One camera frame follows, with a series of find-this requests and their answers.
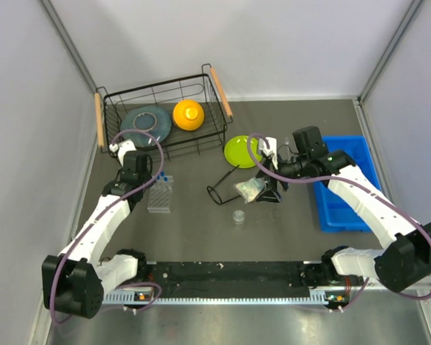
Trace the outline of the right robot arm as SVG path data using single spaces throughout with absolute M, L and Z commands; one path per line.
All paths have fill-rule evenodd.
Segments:
M 381 249 L 341 246 L 323 255 L 321 276 L 331 285 L 354 275 L 378 280 L 388 290 L 404 290 L 431 275 L 431 223 L 422 225 L 396 207 L 363 174 L 345 151 L 330 151 L 320 130 L 309 126 L 294 132 L 298 155 L 291 161 L 279 158 L 277 140 L 252 134 L 265 161 L 258 168 L 272 180 L 290 183 L 321 183 L 342 199 L 378 239 Z M 425 295 L 431 298 L 431 291 Z

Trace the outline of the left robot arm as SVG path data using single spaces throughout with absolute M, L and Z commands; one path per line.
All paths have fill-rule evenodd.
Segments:
M 113 234 L 153 183 L 152 159 L 127 152 L 114 180 L 102 191 L 94 212 L 76 237 L 59 254 L 42 263 L 44 306 L 57 313 L 92 318 L 104 298 L 121 284 L 140 285 L 148 278 L 146 256 L 121 249 L 107 262 L 101 255 Z

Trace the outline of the small clear round dish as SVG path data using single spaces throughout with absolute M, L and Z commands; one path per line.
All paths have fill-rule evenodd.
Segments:
M 245 222 L 246 216 L 242 210 L 235 210 L 233 212 L 233 222 L 235 224 L 242 224 Z

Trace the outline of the clear tube rack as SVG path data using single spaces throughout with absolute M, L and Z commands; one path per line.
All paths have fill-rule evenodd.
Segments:
M 163 181 L 163 177 L 159 176 L 153 186 L 149 189 L 149 198 L 147 210 L 149 213 L 169 213 L 170 201 L 172 197 L 172 185 L 174 179 L 170 175 L 166 175 L 168 181 Z

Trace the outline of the clear plastic bag with contents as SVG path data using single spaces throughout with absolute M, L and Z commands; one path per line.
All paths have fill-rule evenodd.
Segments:
M 257 199 L 265 189 L 266 183 L 263 178 L 251 178 L 247 181 L 233 185 L 236 192 L 243 198 L 244 203 L 250 203 Z

